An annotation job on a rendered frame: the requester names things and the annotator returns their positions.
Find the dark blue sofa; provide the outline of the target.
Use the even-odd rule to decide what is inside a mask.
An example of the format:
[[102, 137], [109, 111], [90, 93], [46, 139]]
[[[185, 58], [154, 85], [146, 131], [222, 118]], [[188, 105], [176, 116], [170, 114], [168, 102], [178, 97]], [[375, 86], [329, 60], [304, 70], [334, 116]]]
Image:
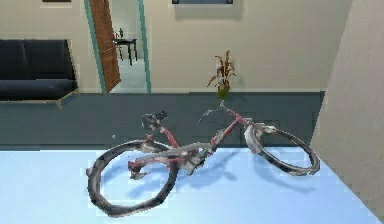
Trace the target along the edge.
[[0, 39], [0, 102], [62, 102], [80, 93], [68, 41]]

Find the red bicycle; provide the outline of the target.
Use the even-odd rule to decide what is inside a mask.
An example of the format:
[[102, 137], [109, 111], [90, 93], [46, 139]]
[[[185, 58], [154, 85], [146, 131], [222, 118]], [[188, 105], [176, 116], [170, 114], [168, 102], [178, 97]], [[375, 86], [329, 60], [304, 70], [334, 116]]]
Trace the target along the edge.
[[[172, 133], [161, 125], [161, 122], [167, 117], [166, 112], [144, 114], [142, 116], [142, 126], [149, 131], [159, 130], [161, 134], [168, 138], [170, 143], [166, 145], [155, 141], [153, 135], [149, 133], [142, 140], [128, 141], [105, 151], [95, 160], [91, 167], [86, 169], [88, 178], [87, 190], [91, 203], [111, 218], [133, 215], [161, 205], [175, 186], [178, 172], [184, 169], [188, 175], [192, 175], [194, 171], [202, 167], [205, 160], [216, 153], [219, 144], [237, 124], [244, 126], [245, 142], [251, 152], [260, 155], [271, 165], [283, 172], [292, 176], [306, 176], [313, 175], [320, 170], [319, 157], [301, 139], [274, 126], [256, 123], [225, 105], [220, 105], [219, 108], [232, 115], [234, 121], [227, 128], [219, 130], [209, 142], [195, 142], [184, 146], [179, 145]], [[311, 165], [299, 167], [278, 159], [263, 147], [261, 136], [264, 134], [280, 135], [291, 140], [308, 155]], [[163, 163], [169, 170], [168, 179], [156, 196], [132, 206], [113, 204], [102, 195], [100, 190], [102, 171], [111, 160], [127, 151], [140, 151], [146, 154], [144, 157], [137, 158], [128, 163], [128, 170], [133, 180], [143, 178], [146, 173], [142, 168], [149, 164]]]

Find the brown potted house plant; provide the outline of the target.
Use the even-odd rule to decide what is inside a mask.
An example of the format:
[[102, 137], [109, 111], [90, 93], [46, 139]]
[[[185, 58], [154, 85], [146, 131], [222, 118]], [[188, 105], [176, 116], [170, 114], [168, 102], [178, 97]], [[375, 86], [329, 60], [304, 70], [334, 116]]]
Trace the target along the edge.
[[230, 77], [235, 76], [235, 66], [233, 61], [230, 59], [230, 50], [225, 52], [225, 57], [216, 55], [216, 58], [219, 60], [219, 67], [216, 69], [216, 74], [213, 75], [207, 86], [210, 86], [215, 82], [215, 87], [217, 88], [217, 96], [221, 100], [225, 100], [229, 95], [230, 91]]

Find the brown wooden room door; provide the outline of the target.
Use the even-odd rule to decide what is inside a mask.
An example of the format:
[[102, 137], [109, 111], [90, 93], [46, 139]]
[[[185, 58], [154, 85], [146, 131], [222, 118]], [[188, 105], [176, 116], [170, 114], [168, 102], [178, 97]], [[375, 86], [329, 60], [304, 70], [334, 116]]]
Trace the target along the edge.
[[99, 57], [102, 65], [106, 91], [110, 92], [120, 81], [120, 73], [113, 43], [111, 13], [108, 0], [89, 0], [95, 35], [98, 44]]

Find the black table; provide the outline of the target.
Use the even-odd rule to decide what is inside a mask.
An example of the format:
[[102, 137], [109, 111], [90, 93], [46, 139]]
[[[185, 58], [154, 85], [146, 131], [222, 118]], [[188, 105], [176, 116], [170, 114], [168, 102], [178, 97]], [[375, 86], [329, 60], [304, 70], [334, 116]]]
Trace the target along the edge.
[[121, 47], [126, 46], [128, 49], [128, 58], [129, 63], [132, 63], [132, 52], [131, 49], [134, 49], [134, 53], [137, 53], [137, 40], [136, 39], [114, 39], [113, 43], [119, 49], [120, 59], [123, 59], [123, 54]]

